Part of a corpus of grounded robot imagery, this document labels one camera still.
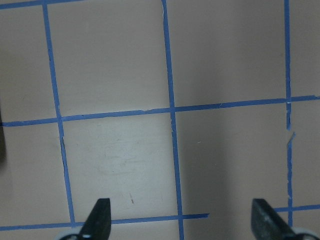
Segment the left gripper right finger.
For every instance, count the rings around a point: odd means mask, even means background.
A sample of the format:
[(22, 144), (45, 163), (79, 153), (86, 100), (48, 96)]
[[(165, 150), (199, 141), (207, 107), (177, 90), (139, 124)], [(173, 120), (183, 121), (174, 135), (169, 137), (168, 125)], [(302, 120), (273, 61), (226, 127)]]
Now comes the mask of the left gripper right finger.
[(263, 198), (251, 203), (251, 231), (256, 240), (295, 240), (296, 234)]

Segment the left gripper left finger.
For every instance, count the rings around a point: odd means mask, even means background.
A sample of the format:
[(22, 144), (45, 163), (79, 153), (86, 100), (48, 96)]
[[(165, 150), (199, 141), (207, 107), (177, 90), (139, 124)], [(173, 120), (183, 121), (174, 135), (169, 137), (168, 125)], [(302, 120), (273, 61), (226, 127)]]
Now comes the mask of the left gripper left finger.
[(80, 240), (108, 240), (111, 233), (111, 202), (99, 198), (79, 232)]

